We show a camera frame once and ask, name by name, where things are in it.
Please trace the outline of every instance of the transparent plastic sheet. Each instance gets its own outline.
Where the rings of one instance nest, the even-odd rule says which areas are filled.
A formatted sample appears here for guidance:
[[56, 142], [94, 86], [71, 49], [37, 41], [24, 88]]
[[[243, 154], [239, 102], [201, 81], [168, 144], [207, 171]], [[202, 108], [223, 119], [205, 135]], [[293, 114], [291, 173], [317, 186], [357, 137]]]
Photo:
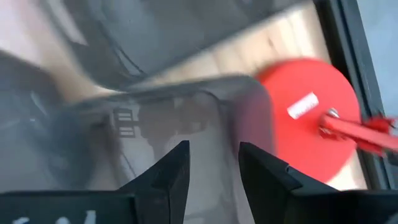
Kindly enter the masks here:
[[0, 191], [52, 188], [41, 139], [62, 97], [47, 73], [2, 51], [0, 68]]
[[126, 90], [303, 0], [40, 0], [99, 85]]
[[41, 135], [27, 131], [24, 147], [8, 147], [19, 153], [11, 164], [2, 165], [0, 181], [7, 184], [0, 190], [117, 190], [189, 140], [185, 223], [253, 223], [239, 174], [238, 142], [272, 152], [270, 110], [263, 87], [249, 77], [167, 86], [60, 108], [40, 124], [29, 123], [45, 127]]

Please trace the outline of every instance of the black frame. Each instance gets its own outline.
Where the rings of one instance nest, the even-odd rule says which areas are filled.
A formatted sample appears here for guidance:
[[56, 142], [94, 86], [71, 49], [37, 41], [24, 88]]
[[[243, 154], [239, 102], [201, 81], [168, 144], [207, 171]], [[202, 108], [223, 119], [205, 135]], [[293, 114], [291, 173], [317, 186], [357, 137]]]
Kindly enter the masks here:
[[[352, 84], [362, 118], [383, 113], [382, 101], [357, 0], [315, 1], [331, 63]], [[369, 189], [394, 189], [387, 159], [362, 150], [358, 156]]]

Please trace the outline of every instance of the red circular disc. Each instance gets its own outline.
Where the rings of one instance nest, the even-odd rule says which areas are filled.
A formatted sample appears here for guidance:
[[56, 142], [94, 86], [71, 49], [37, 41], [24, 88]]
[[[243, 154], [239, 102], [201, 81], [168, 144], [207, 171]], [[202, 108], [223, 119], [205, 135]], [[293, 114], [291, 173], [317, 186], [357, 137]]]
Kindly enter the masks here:
[[261, 72], [257, 79], [271, 96], [276, 155], [321, 182], [334, 177], [356, 148], [354, 141], [319, 135], [319, 122], [329, 109], [360, 122], [355, 92], [331, 65], [312, 59], [289, 60]]

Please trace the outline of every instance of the gray surface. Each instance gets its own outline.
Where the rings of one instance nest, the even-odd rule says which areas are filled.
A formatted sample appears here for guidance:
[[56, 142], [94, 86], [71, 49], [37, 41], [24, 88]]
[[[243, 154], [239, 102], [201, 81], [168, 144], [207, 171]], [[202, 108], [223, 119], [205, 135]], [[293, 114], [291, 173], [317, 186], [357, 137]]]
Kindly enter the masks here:
[[40, 142], [63, 100], [50, 76], [0, 51], [0, 192], [53, 189]]
[[398, 1], [360, 0], [359, 10], [384, 111], [398, 115]]

